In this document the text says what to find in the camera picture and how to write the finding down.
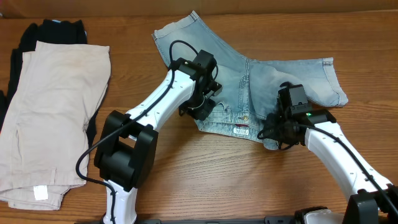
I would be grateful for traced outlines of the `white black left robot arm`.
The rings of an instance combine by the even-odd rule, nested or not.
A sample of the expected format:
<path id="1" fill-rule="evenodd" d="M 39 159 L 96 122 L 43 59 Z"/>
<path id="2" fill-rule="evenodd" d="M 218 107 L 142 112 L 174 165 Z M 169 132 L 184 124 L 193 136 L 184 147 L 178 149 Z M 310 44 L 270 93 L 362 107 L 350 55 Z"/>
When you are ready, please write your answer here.
<path id="1" fill-rule="evenodd" d="M 213 78 L 217 64 L 204 50 L 192 60 L 179 58 L 170 64 L 164 81 L 141 104 L 126 113 L 111 112 L 106 118 L 102 143 L 94 165 L 107 188 L 106 213 L 100 223 L 134 223 L 138 188 L 154 164 L 159 131 L 174 111 L 205 120 L 222 91 Z"/>

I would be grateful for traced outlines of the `light blue denim shorts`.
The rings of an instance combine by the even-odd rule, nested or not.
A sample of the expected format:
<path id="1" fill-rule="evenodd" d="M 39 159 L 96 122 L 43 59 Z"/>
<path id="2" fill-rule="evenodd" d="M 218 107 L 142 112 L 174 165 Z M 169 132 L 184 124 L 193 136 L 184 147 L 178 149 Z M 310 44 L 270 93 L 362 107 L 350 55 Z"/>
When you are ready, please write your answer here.
<path id="1" fill-rule="evenodd" d="M 193 59 L 194 50 L 215 56 L 216 81 L 223 87 L 213 97 L 216 106 L 208 117 L 195 123 L 200 131 L 263 143 L 266 149 L 286 149 L 292 143 L 270 136 L 260 139 L 260 131 L 279 125 L 278 91 L 289 82 L 303 85 L 309 100 L 324 106 L 344 106 L 348 97 L 340 87 L 332 58 L 288 61 L 258 61 L 248 58 L 218 37 L 196 12 L 172 22 L 152 34 L 166 65 L 171 60 Z"/>

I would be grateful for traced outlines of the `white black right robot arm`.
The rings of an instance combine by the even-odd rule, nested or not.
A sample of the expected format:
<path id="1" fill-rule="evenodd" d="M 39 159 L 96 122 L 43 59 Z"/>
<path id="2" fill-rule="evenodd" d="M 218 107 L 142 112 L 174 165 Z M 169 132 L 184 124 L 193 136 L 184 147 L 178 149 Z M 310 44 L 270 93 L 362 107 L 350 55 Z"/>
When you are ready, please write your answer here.
<path id="1" fill-rule="evenodd" d="M 273 126 L 258 139 L 287 149 L 301 144 L 314 153 L 337 181 L 348 204 L 344 213 L 327 207 L 297 210 L 292 216 L 267 217 L 265 223 L 397 223 L 397 186 L 376 171 L 343 134 L 326 109 L 314 110 L 302 85 L 281 84 Z"/>

